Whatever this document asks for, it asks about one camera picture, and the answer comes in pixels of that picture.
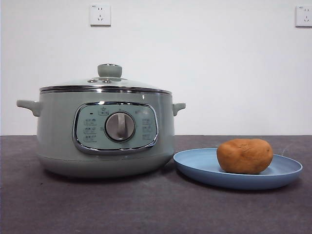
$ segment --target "wall socket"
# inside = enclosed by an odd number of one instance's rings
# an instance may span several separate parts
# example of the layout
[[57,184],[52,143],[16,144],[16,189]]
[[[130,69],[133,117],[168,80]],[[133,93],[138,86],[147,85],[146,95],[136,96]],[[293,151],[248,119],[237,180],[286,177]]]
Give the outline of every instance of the wall socket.
[[312,5],[296,7],[296,27],[312,27]]
[[90,6],[91,26],[111,26],[111,6],[93,4]]

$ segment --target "brown potato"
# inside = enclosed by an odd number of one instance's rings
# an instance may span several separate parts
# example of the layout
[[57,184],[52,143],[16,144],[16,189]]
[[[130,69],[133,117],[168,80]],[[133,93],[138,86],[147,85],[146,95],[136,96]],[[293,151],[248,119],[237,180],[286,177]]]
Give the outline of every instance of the brown potato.
[[216,151],[220,167],[230,173],[257,174],[272,161],[271,145],[261,139],[233,139],[222,143]]

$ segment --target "dark countertop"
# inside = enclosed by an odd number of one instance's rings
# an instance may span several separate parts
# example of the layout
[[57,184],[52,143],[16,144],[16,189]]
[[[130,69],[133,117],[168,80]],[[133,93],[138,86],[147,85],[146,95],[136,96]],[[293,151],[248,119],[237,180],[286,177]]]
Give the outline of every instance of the dark countertop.
[[[232,138],[176,136],[176,151]],[[273,190],[222,189],[187,178],[171,160],[142,175],[68,179],[43,170],[35,136],[2,136],[1,233],[312,233],[312,136],[258,138],[301,162],[300,178]]]

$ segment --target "chrome trim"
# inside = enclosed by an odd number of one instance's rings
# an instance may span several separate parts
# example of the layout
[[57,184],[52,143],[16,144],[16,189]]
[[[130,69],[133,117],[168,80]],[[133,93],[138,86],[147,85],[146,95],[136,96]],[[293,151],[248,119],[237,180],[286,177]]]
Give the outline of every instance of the chrome trim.
[[[84,144],[82,144],[77,137],[77,124],[78,124],[78,117],[79,114],[81,112],[81,110],[89,105],[136,105],[136,106],[147,106],[149,108],[152,109],[154,116],[155,116],[155,122],[156,122],[156,136],[154,137],[153,141],[147,145],[144,146],[140,146],[140,147],[135,147],[135,148],[129,148],[129,149],[109,149],[109,150],[105,150],[105,149],[96,149],[96,148],[91,148],[88,146],[85,146]],[[75,113],[75,120],[74,120],[74,124],[73,124],[73,131],[72,131],[72,139],[73,139],[73,143],[76,146],[76,148],[84,153],[87,154],[92,154],[92,155],[122,155],[122,154],[131,154],[131,153],[137,153],[137,152],[141,152],[144,150],[147,150],[151,147],[153,147],[158,139],[158,120],[157,120],[157,115],[156,115],[156,111],[155,109],[149,105],[149,104],[145,104],[145,103],[138,103],[138,102],[128,102],[128,101],[99,101],[99,102],[89,102],[89,103],[85,103],[81,106],[78,107],[78,109],[76,110]]]
[[120,77],[98,77],[98,78],[94,78],[94,79],[109,80],[109,81],[114,81],[114,82],[121,82],[123,80],[127,80],[127,79],[120,78]]
[[95,82],[97,82],[97,81],[98,81],[98,80],[94,78],[94,79],[89,79],[87,82],[88,82],[88,83],[95,83]]
[[172,94],[170,91],[150,88],[118,87],[118,86],[93,86],[93,85],[67,85],[50,86],[40,88],[40,94],[67,93],[67,92],[91,92],[91,93],[161,93]]

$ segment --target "lid knob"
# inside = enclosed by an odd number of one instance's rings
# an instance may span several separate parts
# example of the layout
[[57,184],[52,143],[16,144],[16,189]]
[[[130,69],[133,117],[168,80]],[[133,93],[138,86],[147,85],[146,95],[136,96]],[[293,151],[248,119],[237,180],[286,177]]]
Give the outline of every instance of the lid knob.
[[122,67],[116,64],[106,63],[97,66],[99,77],[121,77]]

